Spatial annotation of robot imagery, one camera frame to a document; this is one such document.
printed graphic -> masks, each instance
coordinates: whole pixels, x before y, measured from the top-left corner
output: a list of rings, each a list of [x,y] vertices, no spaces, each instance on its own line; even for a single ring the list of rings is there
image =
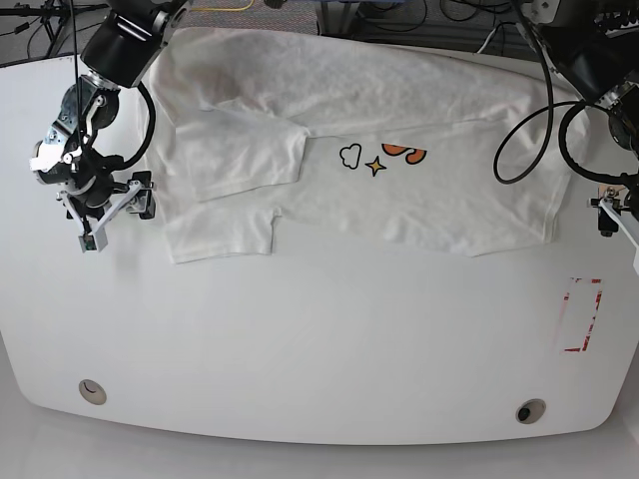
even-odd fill
[[[361,157],[361,145],[353,143],[349,147],[339,150],[341,163],[351,170],[356,170],[359,166],[359,158]]]
[[[377,176],[377,172],[380,172],[381,170],[386,170],[386,167],[379,162],[379,157],[375,158],[375,161],[372,163],[366,163],[366,166],[372,170],[373,178]]]
[[[571,277],[563,296],[557,328],[557,347],[561,352],[585,352],[595,327],[603,280]]]
[[[417,165],[421,163],[424,158],[426,158],[426,154],[428,153],[426,150],[418,150],[417,148],[409,148],[409,147],[399,147],[397,145],[381,145],[383,152],[391,157],[398,157],[403,155],[406,152],[409,152],[406,155],[406,162],[409,165]]]

black cable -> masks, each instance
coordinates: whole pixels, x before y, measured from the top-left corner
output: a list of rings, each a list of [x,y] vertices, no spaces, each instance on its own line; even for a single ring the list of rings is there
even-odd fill
[[[113,170],[114,172],[121,172],[123,170],[128,170],[131,167],[133,167],[136,163],[138,163],[142,159],[144,154],[147,153],[147,150],[149,149],[149,145],[151,145],[151,140],[153,139],[153,134],[156,131],[156,115],[157,114],[156,114],[156,107],[153,104],[153,99],[151,98],[151,95],[149,94],[149,90],[147,90],[147,88],[144,86],[143,83],[140,83],[140,85],[138,85],[138,90],[140,91],[140,94],[142,95],[142,98],[144,98],[144,101],[147,104],[147,108],[149,109],[149,124],[147,125],[147,133],[145,134],[144,141],[142,142],[142,145],[140,146],[136,154],[133,157],[131,157],[130,160],[124,162],[122,165],[119,165],[115,168],[112,167],[111,170]]]
[[[94,23],[92,25],[87,25],[86,27],[82,27],[79,28],[78,31],[76,33],[80,33],[80,32],[84,32],[85,30],[89,30],[90,28],[94,28],[97,27],[99,25],[102,25],[104,23],[104,21],[102,22],[98,22],[98,23]],[[67,40],[69,40],[69,38],[71,38],[71,33],[68,34],[66,37],[64,37],[64,40],[62,41],[62,43],[60,44],[60,49],[62,49],[64,47],[64,44],[67,43]]]
[[[554,109],[554,108],[558,108],[558,107],[567,107],[567,106],[571,106],[571,105],[578,105],[579,103],[580,102],[576,101],[576,100],[572,100],[572,101],[568,101],[568,102],[559,102],[559,103],[553,104],[552,108]],[[499,146],[499,149],[497,150],[497,154],[495,155],[495,159],[494,159],[494,162],[492,164],[492,171],[494,172],[496,178],[498,178],[498,179],[501,178],[501,176],[500,176],[500,174],[498,172],[498,169],[499,169],[499,156],[501,155],[501,152],[504,149],[504,147],[506,146],[506,144],[510,141],[510,139],[514,136],[514,134],[519,131],[519,129],[521,127],[523,127],[529,121],[531,121],[532,119],[538,117],[542,113],[547,112],[549,108],[550,108],[549,106],[545,106],[543,108],[540,108],[536,112],[531,113],[526,118],[524,118],[522,121],[520,121],[515,126],[515,128],[510,130],[508,135],[506,135],[506,138],[503,139],[503,142],[501,142],[501,145]]]
[[[402,5],[401,3],[392,3],[390,4],[389,7],[383,8],[383,7],[378,7],[374,3],[368,4],[370,8],[372,8],[373,10],[377,10],[378,12],[389,12],[390,10],[394,10],[395,8],[399,8],[401,5]]]
[[[548,69],[548,64],[546,63],[546,59],[543,56],[543,51],[541,50],[541,46],[539,45],[539,42],[537,41],[537,38],[535,37],[535,34],[532,31],[530,24],[528,23],[528,20],[523,16],[523,13],[521,12],[521,8],[519,7],[519,4],[517,3],[517,1],[518,0],[510,0],[510,3],[512,4],[513,10],[517,14],[517,17],[519,17],[519,21],[521,22],[521,25],[523,26],[523,29],[525,30],[526,35],[528,36],[528,39],[530,40],[530,43],[532,44],[532,47],[535,50],[537,57],[539,58],[539,63],[541,63],[541,69],[543,70],[543,77],[546,82],[546,93],[548,95],[548,107],[546,108],[546,110],[548,111],[548,122],[546,125],[546,134],[544,136],[543,143],[541,144],[541,148],[539,149],[539,152],[537,153],[537,156],[532,161],[530,166],[528,166],[528,168],[526,168],[522,174],[517,175],[514,178],[510,178],[510,179],[503,178],[499,174],[497,166],[499,164],[499,157],[501,156],[501,152],[503,151],[508,141],[512,138],[512,135],[514,135],[514,132],[518,130],[518,128],[515,127],[515,130],[512,130],[506,136],[503,142],[501,142],[501,145],[499,145],[499,148],[497,149],[497,153],[495,154],[493,172],[497,180],[503,185],[513,185],[515,183],[518,183],[524,178],[526,178],[528,175],[530,175],[530,173],[535,168],[537,168],[537,165],[539,165],[539,162],[541,162],[541,159],[545,155],[546,150],[548,150],[548,144],[550,143],[550,138],[552,136],[552,125],[554,122],[555,102],[554,102],[554,92],[552,90],[552,80],[550,78],[550,70]]]
[[[404,30],[395,30],[393,28],[384,28],[381,27],[379,25],[377,25],[374,22],[371,22],[370,20],[368,20],[366,17],[363,16],[359,16],[359,18],[364,21],[365,23],[378,28],[379,30],[383,30],[384,32],[392,32],[392,33],[408,33],[408,32],[412,32],[413,30],[418,29],[419,27],[421,27],[425,22],[426,22],[426,18],[428,17],[428,4],[426,3],[426,0],[421,0],[423,2],[423,17],[421,18],[421,21],[419,23],[417,23],[416,25],[412,25],[410,28],[404,29]]]
[[[439,0],[439,10],[441,11],[441,14],[444,17],[446,17],[448,20],[450,20],[451,22],[467,22],[468,20],[472,20],[477,15],[479,15],[479,9],[475,8],[474,11],[470,15],[468,15],[467,17],[455,18],[455,17],[450,16],[450,14],[446,12],[445,8],[443,7],[444,4],[445,4],[445,0]]]
[[[485,5],[481,2],[474,3],[468,0],[449,0],[449,1],[453,3],[459,3],[461,5],[468,5],[469,7],[476,8],[477,10],[481,12],[492,13],[495,15],[503,15],[505,13],[512,12],[512,5],[509,2],[493,3],[493,4]]]
[[[628,175],[627,173],[622,173],[617,177],[614,175],[606,175],[604,173],[591,172],[590,170],[586,170],[585,168],[578,165],[570,156],[566,141],[568,127],[575,119],[575,117],[579,115],[586,107],[594,108],[596,110],[599,110],[600,112],[604,112],[606,115],[608,115],[608,117],[612,116],[611,112],[594,103],[586,101],[573,102],[572,108],[568,110],[568,112],[566,112],[563,119],[561,120],[561,125],[559,127],[559,151],[561,152],[561,156],[573,172],[585,178],[586,180],[590,180],[591,182],[595,183],[603,183],[604,185],[623,185],[624,187],[628,188],[628,190],[633,190],[637,186],[637,178],[639,177],[639,175]]]
[[[33,33],[31,34],[31,36],[29,37],[29,41],[27,42],[27,59],[31,60],[31,42],[33,42],[33,39],[35,38],[35,36],[38,34],[38,32],[40,30],[42,30],[42,28],[44,27],[44,24],[41,23],[38,28],[36,28]]]
[[[503,28],[503,23],[497,25],[497,30],[499,30],[499,26],[501,26],[501,56],[503,57],[503,52],[506,50],[506,29]]]
[[[84,125],[82,121],[82,89],[80,88],[80,73],[78,68],[78,32],[76,30],[76,14],[73,0],[69,0],[71,9],[71,27],[73,29],[73,70],[76,77],[76,114],[78,115],[78,143],[80,150],[84,148]]]
[[[29,10],[33,10],[33,13],[22,13],[22,11],[24,11],[24,7],[26,7]],[[110,8],[110,5],[107,3],[98,3],[98,4],[88,4],[88,5],[76,5],[76,7],[80,10],[82,10],[79,13],[85,13],[85,12],[95,12],[97,10],[101,10],[103,8]],[[52,18],[52,17],[64,17],[64,13],[60,13],[60,12],[64,12],[65,7],[64,6],[49,6],[49,7],[45,7],[44,5],[41,6],[40,8],[34,8],[31,9],[31,7],[29,5],[25,5],[23,7],[20,7],[20,4],[17,4],[15,7],[13,7],[14,9],[16,9],[16,11],[20,11],[20,13],[12,13],[10,15],[3,15],[3,16],[11,16],[11,17],[38,17],[38,18]]]
[[[19,35],[22,32],[26,32],[27,30],[29,30],[31,25],[36,23],[38,20],[39,19],[36,18],[35,20],[32,20],[30,22],[21,23],[20,25],[18,25],[16,28],[14,28],[13,30],[9,32],[0,33],[0,37],[6,37],[7,35]]]

white tabletop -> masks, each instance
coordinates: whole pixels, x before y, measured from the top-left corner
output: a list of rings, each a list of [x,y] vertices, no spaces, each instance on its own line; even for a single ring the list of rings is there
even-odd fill
[[[538,75],[525,62],[454,55]],[[630,242],[597,231],[586,207],[595,185],[572,181],[556,242],[478,258],[281,221],[273,256],[176,266],[159,226],[127,215],[109,224],[106,251],[82,255],[56,188],[28,168],[72,82],[69,58],[0,70],[0,330],[31,402],[152,428],[333,444],[540,436],[608,417],[639,340],[639,278]],[[137,148],[135,95],[121,95],[103,154]],[[603,119],[593,130],[592,168],[621,171],[629,155]],[[603,279],[579,353],[560,347],[571,277]],[[80,396],[83,379],[105,387],[105,405]],[[533,398],[545,415],[519,424],[517,408]]]

gray floor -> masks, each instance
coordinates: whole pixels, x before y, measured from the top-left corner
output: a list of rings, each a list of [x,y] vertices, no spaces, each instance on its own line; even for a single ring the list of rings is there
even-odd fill
[[[32,6],[39,6],[39,1]],[[79,0],[83,4],[102,3],[103,0]],[[0,7],[13,7],[16,0],[0,0]],[[497,0],[483,0],[484,4],[501,3]],[[264,0],[256,0],[255,5],[244,12],[193,12],[184,22],[184,26],[215,26],[222,28],[253,28],[263,30],[282,30],[315,35],[317,33],[316,2],[312,0],[289,0],[281,10],[273,10],[264,4]],[[238,7],[245,5],[245,0],[196,0],[196,6]],[[360,12],[367,18],[378,19],[381,28],[357,21],[345,36],[353,40],[379,43],[397,43],[424,47],[446,48],[452,50],[475,51],[497,20],[512,20],[512,17],[496,19],[492,14],[480,12],[467,22],[451,22],[442,14],[441,6],[449,16],[454,18],[467,17],[473,12],[472,7],[460,5],[450,0],[425,0],[427,5],[427,19],[419,28],[407,33],[393,33],[390,30],[405,30],[418,24],[424,13],[424,0],[405,0],[404,5],[394,10],[381,13],[378,10],[362,5]],[[104,12],[91,12],[78,17],[78,29],[94,25],[102,20]],[[11,31],[15,26],[24,23],[25,19],[0,17],[0,33]],[[44,55],[48,46],[48,39],[43,29],[36,32],[39,23],[19,34],[0,37],[0,65],[7,62],[24,61],[27,59],[27,44],[33,36],[30,47],[31,58]],[[91,38],[96,27],[78,33],[80,50]],[[505,48],[502,48],[504,38],[495,38],[491,48],[486,53],[504,54],[515,58],[532,58],[532,51],[519,36],[516,29],[507,27]],[[62,53],[72,51],[71,38],[68,38]]]

metal grommet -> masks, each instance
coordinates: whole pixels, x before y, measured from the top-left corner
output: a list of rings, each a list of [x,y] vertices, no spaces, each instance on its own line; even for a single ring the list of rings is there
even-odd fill
[[[546,412],[546,403],[541,399],[532,399],[525,402],[515,415],[520,424],[534,424]]]
[[[91,379],[83,379],[78,386],[80,395],[96,406],[101,406],[107,402],[107,393],[104,388],[96,381]]]

